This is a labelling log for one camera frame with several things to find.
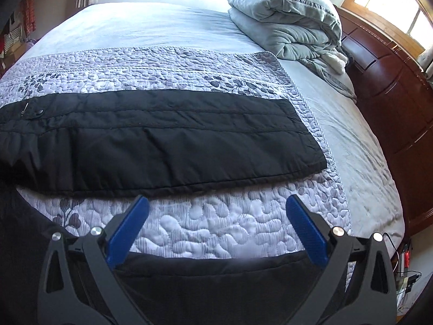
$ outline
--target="dark brown headboard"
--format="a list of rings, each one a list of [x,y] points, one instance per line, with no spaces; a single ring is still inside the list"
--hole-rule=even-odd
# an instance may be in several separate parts
[[[395,42],[337,9],[357,106],[377,136],[403,205],[406,235],[433,223],[433,90]]]

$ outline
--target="metal screw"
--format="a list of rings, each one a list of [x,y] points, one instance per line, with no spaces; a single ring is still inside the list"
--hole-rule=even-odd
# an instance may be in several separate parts
[[[374,238],[376,241],[378,241],[378,242],[382,242],[382,241],[383,241],[383,236],[382,236],[380,233],[378,233],[378,232],[375,232],[375,233],[373,234],[373,238]]]
[[[53,235],[51,236],[51,239],[53,240],[53,241],[58,241],[59,239],[61,239],[61,233],[60,232],[55,232],[55,233],[53,233]]]
[[[338,237],[341,237],[342,235],[344,235],[344,230],[341,227],[337,226],[332,229],[332,233],[334,233]]]
[[[92,227],[92,229],[90,230],[90,234],[92,236],[99,236],[101,233],[102,233],[102,228],[99,226]]]

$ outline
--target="red garment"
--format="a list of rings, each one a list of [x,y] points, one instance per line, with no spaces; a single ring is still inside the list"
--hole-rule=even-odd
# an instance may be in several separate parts
[[[21,12],[23,15],[23,26],[26,36],[36,30],[35,0],[21,0]]]

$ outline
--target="folded comforter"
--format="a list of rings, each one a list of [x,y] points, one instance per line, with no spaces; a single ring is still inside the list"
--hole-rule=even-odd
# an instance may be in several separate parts
[[[329,0],[228,0],[238,28],[284,60],[298,60],[343,95],[354,93],[333,75],[344,73],[342,28]]]

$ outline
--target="window frame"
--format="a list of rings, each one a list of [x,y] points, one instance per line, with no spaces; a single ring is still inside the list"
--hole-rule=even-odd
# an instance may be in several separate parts
[[[417,59],[418,56],[425,50],[410,35],[401,31],[382,16],[370,11],[367,7],[358,5],[355,3],[355,0],[344,0],[341,7],[372,23],[374,26],[387,34],[391,39],[393,39],[397,44],[399,44],[413,58]]]

